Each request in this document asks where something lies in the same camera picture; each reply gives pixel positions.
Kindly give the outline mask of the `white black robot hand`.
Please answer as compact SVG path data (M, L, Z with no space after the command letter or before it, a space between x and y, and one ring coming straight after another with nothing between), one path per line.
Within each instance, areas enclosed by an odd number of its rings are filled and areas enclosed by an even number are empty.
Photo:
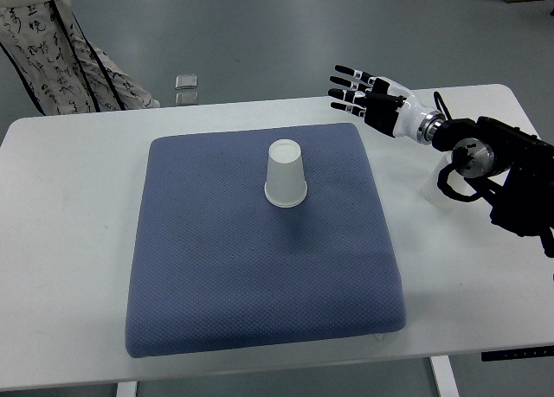
M328 95L346 103L365 102L365 109L338 102L332 102L331 108L364 116L367 125L389 137L408 137L418 143L432 141L437 110L425 106L414 92L392 80L375 80L375 76L363 70L342 65L334 69L352 79L331 76L333 84L348 90L332 88Z

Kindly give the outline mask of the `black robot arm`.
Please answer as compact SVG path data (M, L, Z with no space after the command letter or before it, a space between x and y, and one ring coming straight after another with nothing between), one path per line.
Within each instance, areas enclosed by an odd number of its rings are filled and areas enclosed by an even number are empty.
M442 96L425 106L407 87L363 70L337 65L328 92L332 108L362 118L392 138L411 138L450 158L434 186L457 202L485 200L495 226L538 237L553 255L553 147L495 118L453 118Z

